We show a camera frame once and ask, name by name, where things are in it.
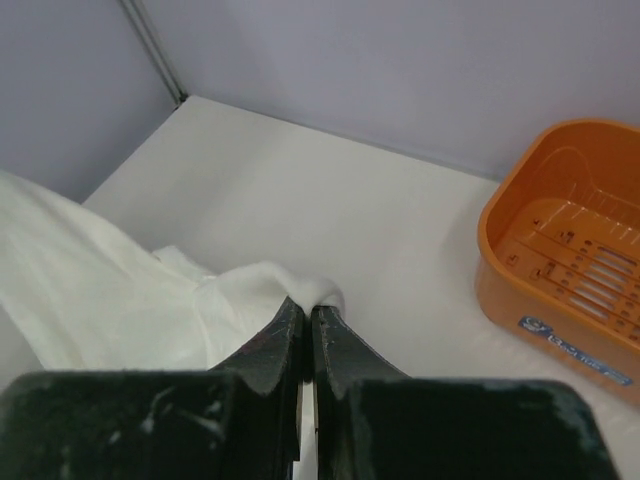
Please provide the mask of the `white floral t shirt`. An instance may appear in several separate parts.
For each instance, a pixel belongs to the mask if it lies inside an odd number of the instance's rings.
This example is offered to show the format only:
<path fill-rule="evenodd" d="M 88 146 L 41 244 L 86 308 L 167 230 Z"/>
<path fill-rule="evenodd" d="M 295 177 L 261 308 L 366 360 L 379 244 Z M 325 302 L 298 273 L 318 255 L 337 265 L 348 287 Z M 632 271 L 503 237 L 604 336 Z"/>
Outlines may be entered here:
<path fill-rule="evenodd" d="M 291 300 L 342 308 L 330 280 L 263 261 L 213 273 L 174 246 L 147 251 L 83 206 L 1 176 L 1 305 L 48 370 L 200 370 Z"/>

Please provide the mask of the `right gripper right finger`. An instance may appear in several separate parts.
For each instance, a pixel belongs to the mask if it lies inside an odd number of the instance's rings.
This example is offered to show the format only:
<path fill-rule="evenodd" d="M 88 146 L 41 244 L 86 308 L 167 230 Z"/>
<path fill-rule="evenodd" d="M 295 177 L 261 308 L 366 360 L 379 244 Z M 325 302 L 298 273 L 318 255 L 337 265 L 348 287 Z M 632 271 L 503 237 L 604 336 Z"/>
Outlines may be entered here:
<path fill-rule="evenodd" d="M 347 325 L 336 307 L 313 309 L 310 348 L 316 430 L 333 421 L 334 406 L 352 384 L 408 378 Z"/>

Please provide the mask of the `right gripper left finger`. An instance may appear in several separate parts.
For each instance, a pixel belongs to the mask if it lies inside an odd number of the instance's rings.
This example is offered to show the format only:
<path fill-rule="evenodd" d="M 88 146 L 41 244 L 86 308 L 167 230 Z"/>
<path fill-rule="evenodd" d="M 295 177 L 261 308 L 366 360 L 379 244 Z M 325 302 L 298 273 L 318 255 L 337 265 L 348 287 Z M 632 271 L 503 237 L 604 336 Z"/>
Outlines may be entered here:
<path fill-rule="evenodd" d="M 300 458 L 304 323 L 286 298 L 262 330 L 210 370 L 240 383 L 231 432 L 243 453 L 256 444 L 274 460 Z"/>

